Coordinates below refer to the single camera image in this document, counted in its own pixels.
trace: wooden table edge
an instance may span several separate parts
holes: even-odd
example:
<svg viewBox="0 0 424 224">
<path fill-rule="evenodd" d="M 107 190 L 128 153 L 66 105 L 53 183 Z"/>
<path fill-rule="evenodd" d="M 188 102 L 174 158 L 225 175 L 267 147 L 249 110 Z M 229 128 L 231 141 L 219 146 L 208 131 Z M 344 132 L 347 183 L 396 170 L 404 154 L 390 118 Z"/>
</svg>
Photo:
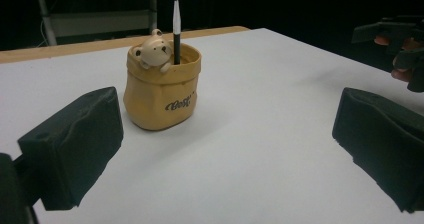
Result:
<svg viewBox="0 0 424 224">
<path fill-rule="evenodd" d="M 181 33 L 183 39 L 212 36 L 240 31 L 250 30 L 243 26 L 230 26 L 230 27 L 219 27 L 202 30 L 184 31 Z M 172 40 L 172 33 L 164 34 L 165 38 Z M 12 63 L 19 61 L 27 61 L 42 58 L 51 58 L 58 56 L 73 55 L 78 53 L 86 53 L 93 51 L 101 51 L 120 47 L 130 47 L 142 43 L 149 36 L 137 36 L 129 38 L 121 38 L 114 40 L 105 41 L 93 41 L 84 43 L 75 43 L 67 45 L 49 46 L 49 47 L 38 47 L 28 49 L 18 49 L 11 51 L 0 52 L 0 64 Z"/>
</svg>

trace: table surface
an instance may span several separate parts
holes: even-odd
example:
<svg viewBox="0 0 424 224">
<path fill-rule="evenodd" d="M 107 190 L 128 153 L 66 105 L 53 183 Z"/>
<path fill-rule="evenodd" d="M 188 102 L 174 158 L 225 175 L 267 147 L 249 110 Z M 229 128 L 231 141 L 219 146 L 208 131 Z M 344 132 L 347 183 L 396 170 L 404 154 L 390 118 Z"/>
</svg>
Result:
<svg viewBox="0 0 424 224">
<path fill-rule="evenodd" d="M 38 201 L 40 223 L 423 223 L 422 212 L 400 212 L 331 135 L 345 87 L 417 113 L 422 95 L 267 29 L 222 30 L 182 39 L 202 53 L 197 106 L 159 132 L 135 126 L 122 103 L 126 54 L 143 38 L 72 55 L 0 53 L 0 152 L 12 158 L 19 137 L 79 96 L 118 91 L 121 148 L 79 207 L 45 211 Z"/>
</svg>

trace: ceramic pen holder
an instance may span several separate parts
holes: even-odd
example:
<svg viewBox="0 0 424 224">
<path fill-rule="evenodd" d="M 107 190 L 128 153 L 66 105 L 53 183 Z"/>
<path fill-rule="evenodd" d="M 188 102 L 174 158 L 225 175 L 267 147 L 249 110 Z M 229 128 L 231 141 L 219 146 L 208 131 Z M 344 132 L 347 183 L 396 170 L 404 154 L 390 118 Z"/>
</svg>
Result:
<svg viewBox="0 0 424 224">
<path fill-rule="evenodd" d="M 172 52 L 172 42 L 164 40 L 161 34 L 157 36 L 155 31 L 151 38 L 130 48 L 124 105 L 131 120 L 142 129 L 162 130 L 183 122 L 193 114 L 201 54 L 182 43 L 180 64 L 173 63 L 174 56 L 171 54 L 164 64 L 146 66 L 149 58 L 141 58 L 144 57 L 143 52 L 154 53 L 153 49 L 143 49 L 146 46 L 160 50 L 151 55 L 153 59 L 158 59 L 163 52 Z"/>
</svg>

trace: chair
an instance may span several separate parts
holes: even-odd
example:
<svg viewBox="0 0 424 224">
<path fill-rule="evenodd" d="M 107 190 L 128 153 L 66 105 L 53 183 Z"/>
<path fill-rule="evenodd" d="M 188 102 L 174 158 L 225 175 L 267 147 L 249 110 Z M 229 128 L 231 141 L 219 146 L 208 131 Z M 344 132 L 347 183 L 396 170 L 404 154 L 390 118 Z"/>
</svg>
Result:
<svg viewBox="0 0 424 224">
<path fill-rule="evenodd" d="M 157 27 L 157 0 L 150 0 L 145 10 L 94 13 L 50 14 L 45 0 L 38 0 L 47 42 L 57 45 L 57 37 L 106 32 L 149 29 Z"/>
</svg>

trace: logo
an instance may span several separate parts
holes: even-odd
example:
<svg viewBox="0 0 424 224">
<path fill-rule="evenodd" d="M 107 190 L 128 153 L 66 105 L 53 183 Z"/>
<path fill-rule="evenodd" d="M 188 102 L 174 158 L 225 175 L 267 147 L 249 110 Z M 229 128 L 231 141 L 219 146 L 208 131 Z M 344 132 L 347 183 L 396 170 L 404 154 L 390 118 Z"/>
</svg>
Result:
<svg viewBox="0 0 424 224">
<path fill-rule="evenodd" d="M 174 111 L 174 110 L 177 110 L 178 108 L 184 108 L 184 107 L 190 106 L 190 99 L 191 99 L 191 96 L 193 94 L 184 98 L 181 101 L 176 100 L 174 102 L 169 103 L 168 105 L 166 105 L 165 110 L 166 111 Z"/>
</svg>

